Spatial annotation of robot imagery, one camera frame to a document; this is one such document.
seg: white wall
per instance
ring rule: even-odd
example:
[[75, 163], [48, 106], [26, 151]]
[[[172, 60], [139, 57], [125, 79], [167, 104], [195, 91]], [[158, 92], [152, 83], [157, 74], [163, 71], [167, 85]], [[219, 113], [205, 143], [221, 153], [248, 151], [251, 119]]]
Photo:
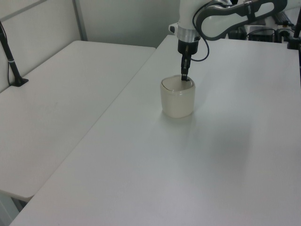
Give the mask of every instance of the white wall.
[[157, 47], [178, 22], [180, 0], [77, 0], [88, 41]]
[[[21, 76], [80, 40], [72, 0], [47, 0], [2, 24]], [[8, 86], [6, 73], [7, 59], [1, 46], [0, 92]]]

